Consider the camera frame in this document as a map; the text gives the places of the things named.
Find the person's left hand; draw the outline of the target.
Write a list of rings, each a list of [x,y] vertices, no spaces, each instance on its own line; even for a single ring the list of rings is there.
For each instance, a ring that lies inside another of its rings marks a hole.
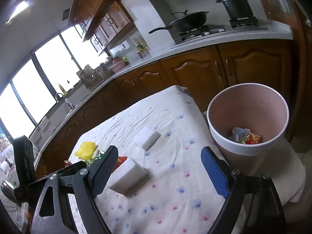
[[[28,206],[28,208],[24,211],[24,216],[26,217],[28,223],[32,225],[33,216],[34,216],[35,208]]]

